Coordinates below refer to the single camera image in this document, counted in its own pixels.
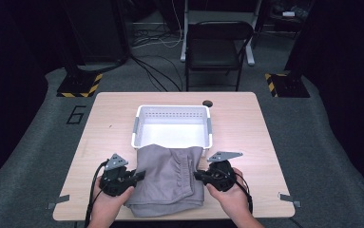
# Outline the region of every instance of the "human hand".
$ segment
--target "human hand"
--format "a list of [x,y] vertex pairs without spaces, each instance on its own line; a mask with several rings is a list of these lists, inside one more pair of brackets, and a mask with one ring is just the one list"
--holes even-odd
[[134,192],[134,187],[128,187],[120,196],[111,197],[104,192],[101,192],[99,184],[101,182],[99,177],[95,181],[93,189],[93,198],[96,199],[93,203],[91,213],[91,221],[88,227],[109,227],[120,211],[120,207],[131,197]]
[[[236,174],[237,182],[247,191],[247,187],[243,184],[243,174],[237,168],[233,168]],[[249,210],[249,204],[246,194],[234,184],[227,192],[220,192],[212,184],[206,185],[209,194],[220,202],[220,206],[228,217],[234,221],[238,227],[262,227],[256,221]]]

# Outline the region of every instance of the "yellow and black hazard tape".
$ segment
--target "yellow and black hazard tape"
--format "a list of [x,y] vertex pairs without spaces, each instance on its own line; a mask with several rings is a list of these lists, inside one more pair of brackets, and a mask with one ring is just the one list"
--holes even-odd
[[265,74],[265,79],[267,80],[268,88],[270,89],[271,95],[273,97],[278,97],[276,87],[274,86],[273,80],[271,79],[271,75],[286,76],[286,74]]
[[98,85],[101,82],[102,76],[102,74],[96,76],[95,81],[93,82],[93,85],[88,93],[57,93],[57,97],[91,97],[95,93],[96,89],[98,89]]

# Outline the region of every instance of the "chair backrest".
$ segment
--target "chair backrest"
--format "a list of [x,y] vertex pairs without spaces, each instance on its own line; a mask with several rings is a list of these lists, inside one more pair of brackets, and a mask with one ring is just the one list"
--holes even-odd
[[250,40],[253,28],[243,21],[204,21],[192,25],[187,39]]

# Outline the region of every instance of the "person's right hand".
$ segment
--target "person's right hand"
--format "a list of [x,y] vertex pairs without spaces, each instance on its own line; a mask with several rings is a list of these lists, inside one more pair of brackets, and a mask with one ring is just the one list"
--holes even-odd
[[[235,173],[243,177],[240,170],[237,168],[233,169]],[[243,179],[239,175],[236,175],[237,181],[247,191],[246,186],[243,184]],[[263,227],[250,213],[246,194],[237,184],[234,184],[227,192],[218,191],[210,183],[206,187],[209,194],[220,202],[223,211],[238,227]]]

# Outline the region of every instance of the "chair seat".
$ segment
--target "chair seat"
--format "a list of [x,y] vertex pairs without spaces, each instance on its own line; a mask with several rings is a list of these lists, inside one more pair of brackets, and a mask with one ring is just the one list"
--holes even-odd
[[213,70],[238,69],[239,58],[233,41],[195,39],[190,44],[190,64],[193,70],[211,67]]

